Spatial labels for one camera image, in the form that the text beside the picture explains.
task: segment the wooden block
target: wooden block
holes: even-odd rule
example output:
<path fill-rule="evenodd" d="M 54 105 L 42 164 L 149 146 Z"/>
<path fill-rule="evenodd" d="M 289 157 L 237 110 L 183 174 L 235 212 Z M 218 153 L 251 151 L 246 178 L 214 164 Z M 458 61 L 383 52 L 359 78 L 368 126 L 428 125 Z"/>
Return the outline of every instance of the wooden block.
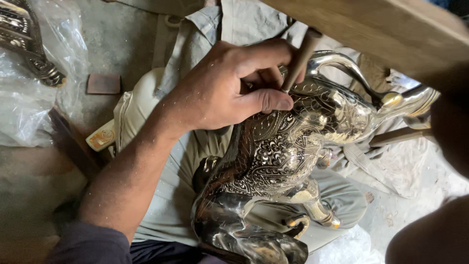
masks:
<path fill-rule="evenodd" d="M 441 92 L 469 83 L 469 33 L 422 0 L 263 0 L 373 60 Z"/>
<path fill-rule="evenodd" d="M 87 93 L 116 94 L 121 92 L 121 76 L 117 74 L 91 73 Z"/>

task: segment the engraved metal elephant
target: engraved metal elephant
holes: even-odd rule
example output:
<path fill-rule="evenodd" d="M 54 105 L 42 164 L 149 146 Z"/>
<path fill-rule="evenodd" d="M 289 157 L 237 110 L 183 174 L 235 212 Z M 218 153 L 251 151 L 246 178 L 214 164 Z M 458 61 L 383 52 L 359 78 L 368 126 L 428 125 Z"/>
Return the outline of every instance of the engraved metal elephant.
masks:
<path fill-rule="evenodd" d="M 324 66 L 359 81 L 372 103 L 321 75 Z M 439 94 L 423 85 L 377 93 L 351 59 L 319 51 L 290 95 L 291 111 L 259 113 L 235 125 L 225 156 L 208 157 L 194 176 L 208 177 L 192 208 L 194 231 L 204 250 L 227 263 L 303 264 L 308 248 L 298 238 L 310 221 L 340 225 L 310 176 L 318 161 L 328 165 L 328 146 L 361 141 L 396 116 L 423 115 Z M 288 205 L 297 214 L 285 219 L 286 232 L 266 230 L 245 219 L 258 203 Z"/>
<path fill-rule="evenodd" d="M 65 83 L 65 75 L 45 55 L 38 18 L 27 0 L 0 0 L 0 47 L 22 55 L 44 84 Z"/>

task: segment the polished silver surface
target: polished silver surface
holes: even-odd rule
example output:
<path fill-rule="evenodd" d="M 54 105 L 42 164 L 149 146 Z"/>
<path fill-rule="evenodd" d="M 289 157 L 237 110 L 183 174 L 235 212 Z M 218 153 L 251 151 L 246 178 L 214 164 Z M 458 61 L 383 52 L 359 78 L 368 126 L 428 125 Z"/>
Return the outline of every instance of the polished silver surface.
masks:
<path fill-rule="evenodd" d="M 26 0 L 0 0 L 0 46 L 21 54 L 44 84 L 65 83 L 65 75 L 45 56 L 38 18 Z"/>
<path fill-rule="evenodd" d="M 327 65 L 360 81 L 373 103 L 321 75 L 319 69 Z M 375 93 L 354 62 L 333 51 L 313 55 L 305 81 L 290 95 L 291 111 L 259 113 L 235 125 L 225 156 L 209 157 L 202 166 L 208 182 L 194 202 L 193 227 L 201 247 L 228 263 L 304 263 L 308 249 L 298 238 L 309 222 L 340 225 L 310 176 L 318 161 L 328 164 L 328 147 L 363 140 L 389 118 L 420 115 L 438 97 L 427 87 Z M 288 231 L 248 223 L 246 216 L 259 203 L 295 212 L 284 221 Z"/>

